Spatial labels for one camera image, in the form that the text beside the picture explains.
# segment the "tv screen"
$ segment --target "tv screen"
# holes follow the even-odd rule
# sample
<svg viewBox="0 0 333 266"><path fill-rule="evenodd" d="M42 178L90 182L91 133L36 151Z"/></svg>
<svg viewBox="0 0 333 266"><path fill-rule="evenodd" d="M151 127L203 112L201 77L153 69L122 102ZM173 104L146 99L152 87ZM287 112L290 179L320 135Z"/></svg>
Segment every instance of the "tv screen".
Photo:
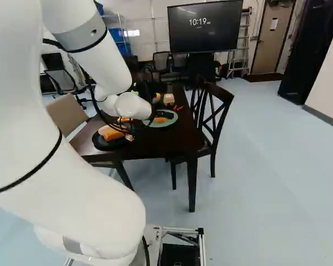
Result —
<svg viewBox="0 0 333 266"><path fill-rule="evenodd" d="M242 0L168 7L172 53L202 53L237 47Z"/></svg>

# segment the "ladder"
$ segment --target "ladder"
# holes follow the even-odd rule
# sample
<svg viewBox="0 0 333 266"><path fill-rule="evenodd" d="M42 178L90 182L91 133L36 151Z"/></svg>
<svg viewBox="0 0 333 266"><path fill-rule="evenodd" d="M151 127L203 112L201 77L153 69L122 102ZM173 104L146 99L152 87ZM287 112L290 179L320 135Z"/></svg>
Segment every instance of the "ladder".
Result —
<svg viewBox="0 0 333 266"><path fill-rule="evenodd" d="M243 77L248 73L249 61L249 23L250 23L251 7L242 9L241 17L244 19L244 24L239 26L239 36L237 48L228 52L228 72L227 78L233 78L234 71L241 70L240 76ZM241 67L235 67L235 63L241 62Z"/></svg>

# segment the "black plate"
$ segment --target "black plate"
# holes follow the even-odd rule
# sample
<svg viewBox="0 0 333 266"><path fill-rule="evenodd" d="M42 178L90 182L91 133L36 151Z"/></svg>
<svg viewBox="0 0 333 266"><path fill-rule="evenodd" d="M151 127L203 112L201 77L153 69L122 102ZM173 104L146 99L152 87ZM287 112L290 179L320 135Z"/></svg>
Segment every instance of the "black plate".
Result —
<svg viewBox="0 0 333 266"><path fill-rule="evenodd" d="M92 141L94 143L95 148L101 151L111 151L129 142L124 137L120 137L119 139L112 141L107 141L103 136L99 134L98 131L96 131L95 134L93 135Z"/></svg>

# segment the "light blue floor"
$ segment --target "light blue floor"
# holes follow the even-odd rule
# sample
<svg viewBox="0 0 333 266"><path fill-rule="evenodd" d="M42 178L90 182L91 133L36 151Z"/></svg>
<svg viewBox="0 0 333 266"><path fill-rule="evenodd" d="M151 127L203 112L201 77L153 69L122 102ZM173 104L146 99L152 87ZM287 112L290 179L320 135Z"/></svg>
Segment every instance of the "light blue floor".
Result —
<svg viewBox="0 0 333 266"><path fill-rule="evenodd" d="M333 127L278 97L278 81L220 85L235 100L216 179L209 158L199 160L195 213L187 212L185 164L173 191L164 160L124 163L148 222L204 227L208 265L333 265ZM87 111L94 115L91 105ZM36 240L31 225L0 210L0 266L63 262Z"/></svg>

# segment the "wall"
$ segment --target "wall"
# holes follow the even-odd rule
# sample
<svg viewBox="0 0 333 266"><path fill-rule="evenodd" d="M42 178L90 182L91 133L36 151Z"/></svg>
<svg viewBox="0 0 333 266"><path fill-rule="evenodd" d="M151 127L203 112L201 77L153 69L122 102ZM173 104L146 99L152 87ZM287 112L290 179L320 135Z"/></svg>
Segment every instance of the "wall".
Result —
<svg viewBox="0 0 333 266"><path fill-rule="evenodd" d="M130 37L132 52L140 61L152 60L154 52L170 50L167 6L207 2L202 0L99 0L106 12L119 12L127 20L128 30L140 30L139 37ZM249 35L257 35L260 26L264 0L244 0L243 7L251 6ZM249 65L253 60L256 41L249 43ZM227 53L217 54L224 63Z"/></svg>
<svg viewBox="0 0 333 266"><path fill-rule="evenodd" d="M305 105L333 118L333 40Z"/></svg>

